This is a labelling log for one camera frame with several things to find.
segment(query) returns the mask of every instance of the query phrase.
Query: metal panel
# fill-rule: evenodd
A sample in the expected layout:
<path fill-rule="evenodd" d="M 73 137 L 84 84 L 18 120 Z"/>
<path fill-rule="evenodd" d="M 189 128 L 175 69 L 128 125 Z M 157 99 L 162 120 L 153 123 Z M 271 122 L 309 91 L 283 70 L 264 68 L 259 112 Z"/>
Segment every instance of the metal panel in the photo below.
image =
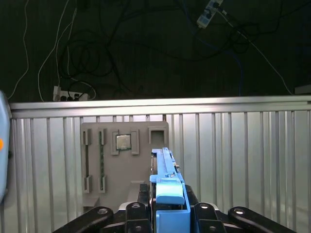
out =
<path fill-rule="evenodd" d="M 80 125 L 161 121 L 187 184 L 226 212 L 249 207 L 310 232 L 311 97 L 27 103 L 11 106 L 0 232 L 49 233 L 82 213 Z"/>

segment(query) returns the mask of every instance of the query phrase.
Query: blue object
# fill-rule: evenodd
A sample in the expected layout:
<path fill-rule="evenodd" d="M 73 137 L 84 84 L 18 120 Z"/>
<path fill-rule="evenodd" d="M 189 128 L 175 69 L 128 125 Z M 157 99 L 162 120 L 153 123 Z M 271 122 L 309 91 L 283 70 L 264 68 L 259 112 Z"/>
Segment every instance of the blue object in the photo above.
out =
<path fill-rule="evenodd" d="M 156 183 L 156 203 L 183 205 L 183 210 L 158 210 L 156 212 L 156 232 L 190 233 L 190 205 L 185 181 L 176 169 L 176 162 L 167 148 L 154 149 L 157 157 L 157 175 L 150 176 Z"/>
<path fill-rule="evenodd" d="M 9 156 L 10 118 L 6 98 L 0 91 L 0 202 L 6 189 L 6 176 Z"/>

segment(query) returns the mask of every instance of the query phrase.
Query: screw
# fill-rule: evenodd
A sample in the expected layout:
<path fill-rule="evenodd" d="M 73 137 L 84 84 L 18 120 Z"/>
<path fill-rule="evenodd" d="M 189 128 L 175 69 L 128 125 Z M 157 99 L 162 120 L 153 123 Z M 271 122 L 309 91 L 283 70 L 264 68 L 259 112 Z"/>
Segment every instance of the screw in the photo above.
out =
<path fill-rule="evenodd" d="M 216 227 L 214 227 L 214 226 L 209 227 L 209 229 L 211 232 L 216 232 Z"/>
<path fill-rule="evenodd" d="M 108 210 L 107 209 L 100 209 L 98 212 L 97 212 L 99 215 L 105 215 L 108 213 Z"/>
<path fill-rule="evenodd" d="M 238 215 L 244 214 L 244 210 L 241 209 L 234 209 L 234 212 L 237 213 Z"/>
<path fill-rule="evenodd" d="M 202 209 L 207 209 L 207 208 L 208 208 L 208 205 L 207 205 L 207 204 L 202 203 L 202 204 L 200 204 L 200 207 L 201 207 Z"/>
<path fill-rule="evenodd" d="M 139 204 L 133 204 L 133 205 L 132 205 L 132 208 L 134 208 L 134 209 L 137 209 L 137 208 L 139 208 L 139 207 L 140 207 Z"/>

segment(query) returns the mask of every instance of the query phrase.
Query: power plug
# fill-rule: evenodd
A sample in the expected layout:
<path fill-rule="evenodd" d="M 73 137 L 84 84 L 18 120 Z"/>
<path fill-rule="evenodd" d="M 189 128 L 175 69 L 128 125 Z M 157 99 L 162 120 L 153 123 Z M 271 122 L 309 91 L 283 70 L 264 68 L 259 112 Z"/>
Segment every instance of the power plug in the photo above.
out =
<path fill-rule="evenodd" d="M 204 9 L 203 14 L 200 15 L 196 23 L 198 24 L 199 28 L 205 29 L 215 14 L 218 11 L 218 7 L 223 3 L 224 0 L 211 0 L 207 4 L 207 6 Z"/>
<path fill-rule="evenodd" d="M 55 86 L 54 91 L 53 91 L 53 101 L 57 102 L 57 101 L 88 101 L 89 100 L 88 94 L 83 94 L 83 93 L 73 92 L 73 91 L 69 91 L 69 94 L 68 94 L 68 91 L 63 91 L 61 87 Z"/>

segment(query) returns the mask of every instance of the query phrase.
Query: blue cable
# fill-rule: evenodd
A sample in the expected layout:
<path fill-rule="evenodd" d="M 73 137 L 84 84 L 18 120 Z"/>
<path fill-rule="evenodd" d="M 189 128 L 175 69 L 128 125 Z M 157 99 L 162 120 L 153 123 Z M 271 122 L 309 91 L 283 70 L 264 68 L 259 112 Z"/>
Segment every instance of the blue cable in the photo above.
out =
<path fill-rule="evenodd" d="M 197 37 L 195 31 L 194 31 L 194 28 L 191 24 L 191 20 L 190 20 L 190 17 L 188 15 L 188 11 L 187 11 L 187 8 L 186 8 L 186 5 L 185 5 L 185 0 L 182 0 L 183 2 L 183 5 L 184 5 L 184 9 L 185 9 L 185 13 L 186 13 L 186 16 L 187 16 L 187 22 L 188 22 L 188 27 L 190 29 L 190 32 L 195 36 L 196 39 L 198 39 L 202 44 L 216 50 L 216 51 L 221 51 L 221 49 L 219 49 L 218 47 L 214 46 L 214 45 L 211 45 L 209 43 L 207 43 L 206 41 L 200 39 L 199 37 Z M 240 83 L 239 83 L 239 96 L 241 96 L 241 93 L 242 93 L 242 85 L 243 85 L 243 80 L 244 80 L 244 70 L 243 70 L 243 67 L 242 67 L 242 64 L 241 64 L 241 61 L 238 59 L 238 57 L 230 52 L 230 51 L 226 51 L 226 50 L 223 50 L 222 52 L 224 52 L 225 54 L 228 54 L 228 55 L 231 55 L 234 60 L 236 60 L 236 62 L 238 63 L 239 67 L 240 67 L 240 70 L 241 70 L 241 79 L 240 79 Z"/>

